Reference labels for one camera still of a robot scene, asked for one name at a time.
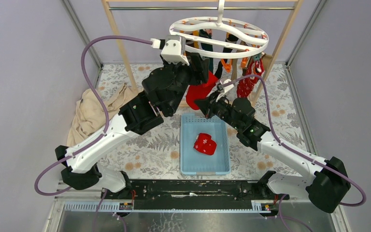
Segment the plain red sock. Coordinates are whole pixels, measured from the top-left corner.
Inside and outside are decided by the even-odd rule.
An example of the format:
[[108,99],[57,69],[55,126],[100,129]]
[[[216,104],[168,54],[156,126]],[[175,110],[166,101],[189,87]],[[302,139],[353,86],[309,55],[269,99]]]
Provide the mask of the plain red sock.
[[218,81],[218,78],[211,71],[209,71],[208,74],[209,78],[207,83],[198,86],[189,86],[188,88],[185,99],[187,105],[193,110],[199,109],[194,101],[205,99]]

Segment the red snowflake sock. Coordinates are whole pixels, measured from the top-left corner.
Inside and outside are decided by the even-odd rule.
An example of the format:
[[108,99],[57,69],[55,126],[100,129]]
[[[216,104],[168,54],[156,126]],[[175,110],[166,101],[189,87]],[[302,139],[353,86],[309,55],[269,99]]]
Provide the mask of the red snowflake sock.
[[212,139],[212,136],[207,133],[199,133],[193,148],[205,155],[212,156],[217,148],[217,143]]

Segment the white round clip hanger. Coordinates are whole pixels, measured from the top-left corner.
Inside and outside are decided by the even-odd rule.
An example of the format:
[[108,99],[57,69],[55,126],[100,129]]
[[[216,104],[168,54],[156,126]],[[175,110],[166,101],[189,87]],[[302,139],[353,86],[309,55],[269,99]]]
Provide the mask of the white round clip hanger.
[[[169,27],[170,35],[179,35],[199,46],[186,45],[185,51],[217,59],[250,57],[262,53],[269,44],[261,28],[237,19],[224,17],[225,1],[218,2],[217,16],[196,16],[178,20]],[[211,29],[212,39],[199,36],[200,29]],[[213,52],[205,51],[201,43],[212,44]]]

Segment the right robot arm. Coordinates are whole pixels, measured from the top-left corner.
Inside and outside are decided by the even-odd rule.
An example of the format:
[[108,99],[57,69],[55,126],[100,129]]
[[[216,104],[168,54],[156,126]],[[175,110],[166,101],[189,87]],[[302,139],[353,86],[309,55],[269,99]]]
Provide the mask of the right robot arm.
[[337,157],[325,159],[310,153],[301,157],[285,146],[282,138],[275,139],[270,128],[255,119],[255,110],[246,98],[229,103],[226,97],[195,100],[206,118],[217,116],[237,130],[237,138],[246,147],[268,154],[299,173],[287,176],[267,173],[258,185],[258,193],[264,199],[275,194],[308,198],[318,209],[332,213],[340,204],[351,184],[344,180],[347,171]]

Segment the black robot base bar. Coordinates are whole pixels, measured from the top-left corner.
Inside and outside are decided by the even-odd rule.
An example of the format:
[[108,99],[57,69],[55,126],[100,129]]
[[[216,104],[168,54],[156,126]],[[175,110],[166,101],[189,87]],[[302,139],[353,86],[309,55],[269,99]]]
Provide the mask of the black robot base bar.
[[125,200],[135,210],[264,211],[276,209],[283,194],[259,180],[132,179],[121,191],[104,191],[107,200]]

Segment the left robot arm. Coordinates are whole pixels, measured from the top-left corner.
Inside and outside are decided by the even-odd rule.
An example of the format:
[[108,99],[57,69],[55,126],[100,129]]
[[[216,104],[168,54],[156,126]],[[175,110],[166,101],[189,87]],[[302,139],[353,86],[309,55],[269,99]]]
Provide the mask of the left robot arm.
[[163,66],[152,70],[142,81],[143,90],[124,104],[109,124],[81,143],[58,146],[58,159],[65,159],[61,177],[75,190],[93,186],[105,188],[123,199],[130,194],[130,180],[124,171],[113,171],[98,164],[107,153],[143,135],[163,123],[164,117],[176,112],[189,86],[207,83],[209,58],[198,53],[186,56],[188,64],[163,60]]

